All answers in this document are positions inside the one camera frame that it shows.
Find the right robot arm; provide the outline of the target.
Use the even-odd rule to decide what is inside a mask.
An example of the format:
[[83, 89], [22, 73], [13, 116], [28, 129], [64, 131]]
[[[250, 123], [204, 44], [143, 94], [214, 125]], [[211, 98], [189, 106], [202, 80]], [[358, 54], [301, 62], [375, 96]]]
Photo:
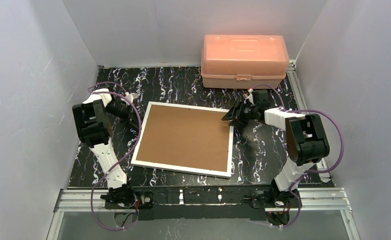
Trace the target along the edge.
[[295, 190], [300, 177], [330, 152], [318, 114], [294, 113], [285, 111], [281, 106], [273, 106], [266, 89], [249, 89], [248, 96], [236, 101], [222, 120], [236, 128], [246, 127], [249, 121], [256, 120], [284, 131], [288, 157], [272, 182], [280, 192]]

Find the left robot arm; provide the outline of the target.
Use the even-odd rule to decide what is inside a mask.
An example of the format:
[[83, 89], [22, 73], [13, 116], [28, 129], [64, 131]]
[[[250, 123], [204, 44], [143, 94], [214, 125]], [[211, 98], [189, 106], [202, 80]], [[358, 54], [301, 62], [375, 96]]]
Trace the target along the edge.
[[126, 92], [123, 97], [114, 95], [107, 88], [90, 94], [83, 103], [72, 106], [72, 113], [79, 140], [89, 147], [106, 174], [109, 189], [121, 189], [128, 183], [126, 173], [119, 166], [113, 147], [113, 130], [108, 114], [123, 120], [136, 130], [141, 127], [141, 118], [133, 105], [137, 93]]

